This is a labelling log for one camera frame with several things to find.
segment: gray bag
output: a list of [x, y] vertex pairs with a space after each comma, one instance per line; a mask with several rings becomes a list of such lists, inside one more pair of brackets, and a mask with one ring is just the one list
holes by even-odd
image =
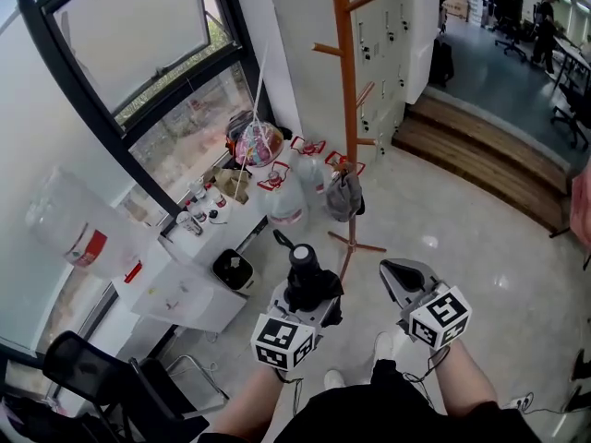
[[326, 207], [336, 221], [348, 222], [361, 208], [361, 198], [357, 174], [339, 174], [326, 190]]

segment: black cable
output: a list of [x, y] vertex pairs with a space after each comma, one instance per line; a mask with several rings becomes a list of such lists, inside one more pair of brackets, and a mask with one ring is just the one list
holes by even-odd
[[577, 410], [572, 410], [570, 412], [562, 412], [562, 411], [556, 411], [556, 410], [551, 410], [551, 409], [535, 409], [535, 410], [530, 410], [529, 412], [527, 411], [527, 409], [529, 409], [532, 406], [532, 402], [534, 401], [534, 392], [529, 392], [525, 398], [527, 399], [529, 396], [531, 396], [531, 398], [529, 399], [529, 403], [527, 405], [522, 405], [522, 407], [519, 409], [523, 415], [529, 415], [530, 413], [536, 413], [536, 412], [549, 412], [549, 413], [555, 413], [557, 415], [565, 415], [567, 413], [577, 413], [577, 412], [582, 412], [588, 409], [577, 409]]
[[276, 367], [273, 368], [275, 370], [275, 376], [277, 376], [277, 378], [282, 381], [284, 384], [295, 384], [295, 389], [294, 389], [294, 405], [292, 408], [292, 412], [294, 413], [294, 416], [297, 415], [297, 409], [299, 407], [299, 398], [302, 395], [302, 382], [304, 381], [303, 377], [297, 377], [295, 379], [286, 379], [285, 377], [282, 376], [281, 372], [279, 371], [279, 369], [277, 369]]
[[427, 392], [427, 388], [425, 387], [425, 383], [424, 380], [427, 378], [427, 376], [429, 374], [431, 374], [438, 365], [440, 365], [441, 363], [443, 363], [443, 360], [447, 357], [447, 355], [450, 353], [450, 347], [446, 347], [445, 348], [445, 354], [442, 356], [442, 358], [435, 363], [435, 365], [431, 366], [429, 364], [429, 362], [433, 362], [433, 358], [435, 356], [437, 356], [439, 352], [436, 352], [435, 354], [433, 354], [432, 356], [429, 357], [429, 359], [427, 360], [427, 372], [423, 375], [423, 377], [417, 377], [412, 373], [403, 373], [403, 378], [406, 379], [408, 382], [410, 382], [411, 384], [419, 384], [422, 388], [422, 394], [424, 394], [425, 399], [427, 399], [428, 402], [428, 406], [431, 407], [431, 409], [435, 409], [435, 406], [433, 405], [433, 402], [431, 401], [431, 398], [428, 395]]

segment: white sneaker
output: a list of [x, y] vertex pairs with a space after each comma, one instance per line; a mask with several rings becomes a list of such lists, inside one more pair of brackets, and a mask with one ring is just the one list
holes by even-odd
[[373, 365], [375, 366], [379, 359], [392, 359], [393, 342], [390, 333], [383, 331], [376, 338], [373, 350]]
[[324, 375], [324, 390], [345, 387], [343, 375], [336, 369], [331, 369]]

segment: coat rack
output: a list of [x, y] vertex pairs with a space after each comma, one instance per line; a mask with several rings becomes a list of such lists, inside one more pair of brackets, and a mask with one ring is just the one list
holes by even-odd
[[[339, 39], [339, 47], [327, 46], [315, 42], [313, 51], [335, 55], [341, 58], [341, 76], [343, 78], [343, 100], [344, 100], [344, 131], [346, 135], [347, 161], [354, 166], [357, 165], [357, 146], [369, 145], [376, 146], [376, 140], [370, 138], [357, 137], [357, 108], [371, 93], [375, 87], [373, 82], [369, 82], [359, 96], [356, 96], [355, 81], [355, 52], [353, 48], [353, 30], [351, 26], [351, 12], [357, 10], [374, 0], [332, 0], [334, 4], [334, 16], [336, 18], [336, 30]], [[386, 249], [371, 245], [360, 245], [356, 241], [356, 217], [349, 221], [349, 239], [343, 238], [339, 234], [329, 232], [329, 236], [347, 244], [347, 256], [344, 260], [341, 270], [341, 281], [347, 271], [351, 255], [357, 248], [367, 249], [385, 253]]]

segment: window frame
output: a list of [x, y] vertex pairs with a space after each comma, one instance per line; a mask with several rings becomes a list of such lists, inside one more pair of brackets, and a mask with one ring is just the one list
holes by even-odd
[[[117, 123], [115, 117], [126, 105], [122, 104], [117, 108], [117, 111], [111, 114], [82, 73], [55, 21], [53, 15], [55, 10], [69, 1], [17, 0], [17, 4], [37, 51], [70, 104], [94, 136], [99, 139], [137, 185], [168, 213], [168, 216], [160, 222], [166, 226], [162, 234], [167, 235], [175, 225], [172, 219], [176, 218], [184, 208], [183, 201], [185, 199], [183, 198], [177, 203], [177, 200], [170, 198], [129, 150], [186, 97], [233, 64], [240, 63], [251, 95], [256, 93], [260, 72], [259, 63], [248, 35], [247, 24], [239, 1], [216, 0], [221, 20], [232, 37], [232, 41], [199, 61], [182, 77], [167, 84], [130, 115], [123, 123], [123, 127]], [[175, 66], [182, 63], [183, 60], [176, 61]], [[259, 96], [258, 112], [261, 118], [275, 123], [264, 84]], [[227, 159], [228, 153], [225, 153], [221, 160], [223, 162]], [[99, 316], [106, 313], [115, 299], [116, 294], [115, 297], [110, 296], [110, 300], [106, 303], [107, 307], [99, 307], [101, 309]], [[0, 344], [0, 368], [6, 358], [23, 365], [42, 368], [44, 354], [37, 353], [35, 350], [31, 350], [31, 353], [32, 355], [26, 355], [19, 350]]]

